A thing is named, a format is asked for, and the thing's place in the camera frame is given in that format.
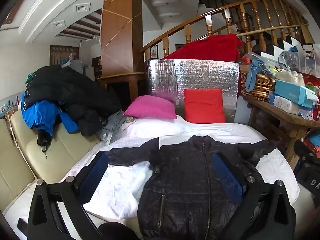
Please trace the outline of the wicker basket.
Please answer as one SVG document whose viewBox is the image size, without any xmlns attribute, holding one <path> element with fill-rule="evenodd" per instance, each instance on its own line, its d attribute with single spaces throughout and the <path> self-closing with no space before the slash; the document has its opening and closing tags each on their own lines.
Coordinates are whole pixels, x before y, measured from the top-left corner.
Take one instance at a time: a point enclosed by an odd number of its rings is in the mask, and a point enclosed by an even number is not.
<svg viewBox="0 0 320 240">
<path fill-rule="evenodd" d="M 255 87 L 247 92 L 245 83 L 248 72 L 240 72 L 241 94 L 260 101 L 268 101 L 269 94 L 274 92 L 276 80 L 263 74 L 257 74 Z"/>
</svg>

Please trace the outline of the pink pillow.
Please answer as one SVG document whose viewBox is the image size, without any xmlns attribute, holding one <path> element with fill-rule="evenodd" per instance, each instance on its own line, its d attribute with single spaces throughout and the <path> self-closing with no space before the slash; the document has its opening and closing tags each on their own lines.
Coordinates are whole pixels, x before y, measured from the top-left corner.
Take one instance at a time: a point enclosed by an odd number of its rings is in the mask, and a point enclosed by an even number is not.
<svg viewBox="0 0 320 240">
<path fill-rule="evenodd" d="M 124 114 L 135 118 L 177 119 L 175 105 L 172 102 L 151 95 L 137 97 Z"/>
</svg>

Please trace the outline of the cream leather sofa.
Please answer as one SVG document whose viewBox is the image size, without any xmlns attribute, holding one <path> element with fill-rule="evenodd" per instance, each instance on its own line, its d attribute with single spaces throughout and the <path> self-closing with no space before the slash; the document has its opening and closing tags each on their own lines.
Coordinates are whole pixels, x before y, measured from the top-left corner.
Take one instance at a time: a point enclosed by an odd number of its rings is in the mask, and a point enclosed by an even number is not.
<svg viewBox="0 0 320 240">
<path fill-rule="evenodd" d="M 21 111 L 16 111 L 9 122 L 1 119 L 1 211 L 35 179 L 59 182 L 98 142 L 95 135 L 69 134 L 59 124 L 47 152 L 42 152 L 37 131 L 25 124 Z"/>
</svg>

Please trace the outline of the black quilted jacket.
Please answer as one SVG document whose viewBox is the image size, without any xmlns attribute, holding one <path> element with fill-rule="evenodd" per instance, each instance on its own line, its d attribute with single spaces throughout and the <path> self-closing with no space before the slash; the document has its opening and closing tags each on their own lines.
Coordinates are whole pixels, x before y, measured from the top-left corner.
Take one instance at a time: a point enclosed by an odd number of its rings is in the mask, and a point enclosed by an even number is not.
<svg viewBox="0 0 320 240">
<path fill-rule="evenodd" d="M 106 154 L 110 165 L 151 164 L 152 176 L 137 211 L 144 239 L 217 239 L 238 206 L 218 180 L 213 156 L 221 153 L 242 172 L 257 174 L 260 159 L 275 148 L 269 140 L 226 144 L 209 136 L 192 136 L 173 145 L 160 145 L 155 138 Z"/>
</svg>

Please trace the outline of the blue jacket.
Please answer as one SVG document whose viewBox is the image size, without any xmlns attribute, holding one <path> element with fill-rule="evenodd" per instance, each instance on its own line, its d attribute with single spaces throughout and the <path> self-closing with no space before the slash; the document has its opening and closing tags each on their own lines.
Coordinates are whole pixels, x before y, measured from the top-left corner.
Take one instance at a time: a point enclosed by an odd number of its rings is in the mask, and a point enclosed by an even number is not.
<svg viewBox="0 0 320 240">
<path fill-rule="evenodd" d="M 54 135 L 54 127 L 59 124 L 59 120 L 68 133 L 79 131 L 77 123 L 54 103 L 43 100 L 27 107 L 26 93 L 22 95 L 21 111 L 22 118 L 29 128 L 44 130 L 51 137 Z"/>
</svg>

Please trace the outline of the black coat pile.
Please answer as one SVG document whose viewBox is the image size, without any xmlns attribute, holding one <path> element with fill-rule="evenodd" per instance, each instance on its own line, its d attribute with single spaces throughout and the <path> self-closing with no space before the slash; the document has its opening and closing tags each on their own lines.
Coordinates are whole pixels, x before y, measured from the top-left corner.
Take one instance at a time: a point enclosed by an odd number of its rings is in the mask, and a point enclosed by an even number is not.
<svg viewBox="0 0 320 240">
<path fill-rule="evenodd" d="M 95 135 L 108 117 L 121 110 L 115 96 L 70 67 L 44 66 L 29 77 L 27 107 L 43 100 L 54 103 L 79 126 L 84 137 Z"/>
</svg>

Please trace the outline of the wooden side table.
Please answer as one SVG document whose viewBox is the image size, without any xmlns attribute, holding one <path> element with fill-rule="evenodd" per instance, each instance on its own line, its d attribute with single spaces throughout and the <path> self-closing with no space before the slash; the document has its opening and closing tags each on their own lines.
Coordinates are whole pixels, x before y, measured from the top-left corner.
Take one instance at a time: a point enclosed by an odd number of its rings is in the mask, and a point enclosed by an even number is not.
<svg viewBox="0 0 320 240">
<path fill-rule="evenodd" d="M 279 143 L 279 150 L 292 169 L 298 163 L 294 143 L 303 140 L 309 132 L 319 129 L 319 121 L 303 119 L 272 106 L 268 102 L 243 96 L 247 107 L 251 109 L 248 125 L 256 129 L 269 140 Z"/>
</svg>

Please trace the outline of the light blue tissue box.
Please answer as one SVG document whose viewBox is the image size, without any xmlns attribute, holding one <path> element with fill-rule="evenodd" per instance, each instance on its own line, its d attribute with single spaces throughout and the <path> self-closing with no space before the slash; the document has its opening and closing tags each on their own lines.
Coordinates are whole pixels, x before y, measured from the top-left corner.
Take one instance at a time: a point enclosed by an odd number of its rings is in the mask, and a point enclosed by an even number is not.
<svg viewBox="0 0 320 240">
<path fill-rule="evenodd" d="M 276 80 L 274 93 L 306 108 L 312 108 L 319 102 L 312 90 L 286 81 Z"/>
</svg>

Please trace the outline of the blue cloth in basket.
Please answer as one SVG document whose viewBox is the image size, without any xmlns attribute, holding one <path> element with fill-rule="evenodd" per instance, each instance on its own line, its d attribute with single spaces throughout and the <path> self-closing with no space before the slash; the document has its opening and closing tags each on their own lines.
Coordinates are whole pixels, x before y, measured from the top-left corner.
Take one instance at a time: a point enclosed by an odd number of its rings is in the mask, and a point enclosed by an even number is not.
<svg viewBox="0 0 320 240">
<path fill-rule="evenodd" d="M 273 77 L 273 73 L 270 69 L 265 65 L 265 63 L 260 60 L 256 59 L 253 60 L 252 63 L 249 65 L 249 71 L 246 78 L 246 92 L 251 92 L 255 88 L 255 83 L 257 80 L 257 75 L 263 74 L 268 77 Z"/>
</svg>

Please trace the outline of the grey garment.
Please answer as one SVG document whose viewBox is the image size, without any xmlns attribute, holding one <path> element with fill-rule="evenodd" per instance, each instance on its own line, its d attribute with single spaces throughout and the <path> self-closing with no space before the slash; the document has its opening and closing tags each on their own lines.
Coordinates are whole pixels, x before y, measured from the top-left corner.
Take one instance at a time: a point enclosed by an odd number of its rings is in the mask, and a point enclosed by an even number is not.
<svg viewBox="0 0 320 240">
<path fill-rule="evenodd" d="M 100 142 L 107 146 L 116 140 L 120 139 L 123 130 L 132 125 L 136 119 L 132 116 L 126 116 L 123 111 L 118 111 L 108 117 L 107 121 L 103 122 L 103 127 L 96 135 Z"/>
</svg>

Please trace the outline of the wooden stair railing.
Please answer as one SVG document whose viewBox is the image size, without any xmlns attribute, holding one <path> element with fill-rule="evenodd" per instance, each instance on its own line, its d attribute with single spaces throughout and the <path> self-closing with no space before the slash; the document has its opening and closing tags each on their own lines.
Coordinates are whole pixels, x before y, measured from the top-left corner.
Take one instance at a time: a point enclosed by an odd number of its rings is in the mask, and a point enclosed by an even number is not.
<svg viewBox="0 0 320 240">
<path fill-rule="evenodd" d="M 309 23 L 302 13 L 286 0 L 246 0 L 224 5 L 202 13 L 159 35 L 142 49 L 146 60 L 151 59 L 151 50 L 161 44 L 163 55 L 170 54 L 169 39 L 176 33 L 183 33 L 187 44 L 193 41 L 192 26 L 201 22 L 206 32 L 199 38 L 213 35 L 236 34 L 242 39 L 243 52 L 251 52 L 255 45 L 260 52 L 266 52 L 270 45 L 283 48 L 294 40 L 314 43 Z"/>
</svg>

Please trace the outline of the silver foil insulation panel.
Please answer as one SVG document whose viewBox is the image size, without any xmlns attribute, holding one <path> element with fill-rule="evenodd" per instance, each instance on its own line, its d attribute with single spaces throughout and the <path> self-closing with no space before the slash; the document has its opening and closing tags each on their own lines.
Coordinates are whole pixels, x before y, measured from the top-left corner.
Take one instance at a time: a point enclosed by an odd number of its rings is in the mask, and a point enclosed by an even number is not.
<svg viewBox="0 0 320 240">
<path fill-rule="evenodd" d="M 239 64 L 212 60 L 148 60 L 145 62 L 149 94 L 171 101 L 184 116 L 184 90 L 219 88 L 227 122 L 236 112 Z"/>
</svg>

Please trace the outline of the red pillow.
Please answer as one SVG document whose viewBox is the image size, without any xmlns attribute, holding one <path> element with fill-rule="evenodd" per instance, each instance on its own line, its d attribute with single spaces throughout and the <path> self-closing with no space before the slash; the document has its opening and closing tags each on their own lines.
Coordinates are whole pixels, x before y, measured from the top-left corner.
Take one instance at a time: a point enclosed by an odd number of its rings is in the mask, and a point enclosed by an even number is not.
<svg viewBox="0 0 320 240">
<path fill-rule="evenodd" d="M 225 123 L 222 89 L 185 89 L 184 117 L 193 124 Z"/>
</svg>

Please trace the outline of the white bed sheet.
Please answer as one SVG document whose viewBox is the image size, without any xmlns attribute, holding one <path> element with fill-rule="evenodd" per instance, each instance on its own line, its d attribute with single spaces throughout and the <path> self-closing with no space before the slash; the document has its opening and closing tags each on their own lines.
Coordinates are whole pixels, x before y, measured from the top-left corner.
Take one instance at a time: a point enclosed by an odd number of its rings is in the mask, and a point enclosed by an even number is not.
<svg viewBox="0 0 320 240">
<path fill-rule="evenodd" d="M 61 183 L 39 180 L 28 220 L 18 229 L 27 239 L 72 239 L 63 203 L 81 239 L 294 239 L 296 211 L 283 181 L 266 183 L 257 170 L 276 143 L 227 144 L 193 135 L 179 144 L 158 138 L 137 147 L 98 152 L 76 176 Z M 117 222 L 96 226 L 85 211 L 109 166 L 148 162 L 137 218 L 140 234 Z"/>
</svg>

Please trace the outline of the white patterned tissue pack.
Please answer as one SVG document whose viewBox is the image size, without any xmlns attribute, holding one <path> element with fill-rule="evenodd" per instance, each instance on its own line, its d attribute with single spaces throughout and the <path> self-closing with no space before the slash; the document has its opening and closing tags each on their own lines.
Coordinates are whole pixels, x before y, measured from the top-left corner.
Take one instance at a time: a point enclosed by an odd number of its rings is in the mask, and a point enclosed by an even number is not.
<svg viewBox="0 0 320 240">
<path fill-rule="evenodd" d="M 283 98 L 281 96 L 278 96 L 272 92 L 270 92 L 268 95 L 268 102 L 272 106 L 275 106 L 285 111 L 286 113 L 295 114 L 295 115 L 298 115 L 299 113 L 299 106 L 296 103 L 286 98 Z"/>
</svg>

